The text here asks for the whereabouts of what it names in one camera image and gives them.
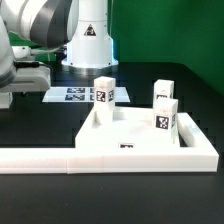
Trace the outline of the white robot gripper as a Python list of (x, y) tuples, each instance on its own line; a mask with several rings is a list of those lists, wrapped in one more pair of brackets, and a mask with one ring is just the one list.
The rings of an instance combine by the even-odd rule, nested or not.
[(0, 93), (46, 92), (51, 86), (51, 72), (40, 62), (17, 62), (15, 78), (5, 83), (0, 79)]

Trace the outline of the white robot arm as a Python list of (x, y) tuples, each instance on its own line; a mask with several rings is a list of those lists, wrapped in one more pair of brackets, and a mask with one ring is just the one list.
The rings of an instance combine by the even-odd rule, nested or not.
[(108, 0), (0, 0), (0, 93), (50, 88), (50, 69), (20, 61), (10, 32), (48, 49), (65, 45), (68, 69), (102, 71), (118, 65), (107, 20)]

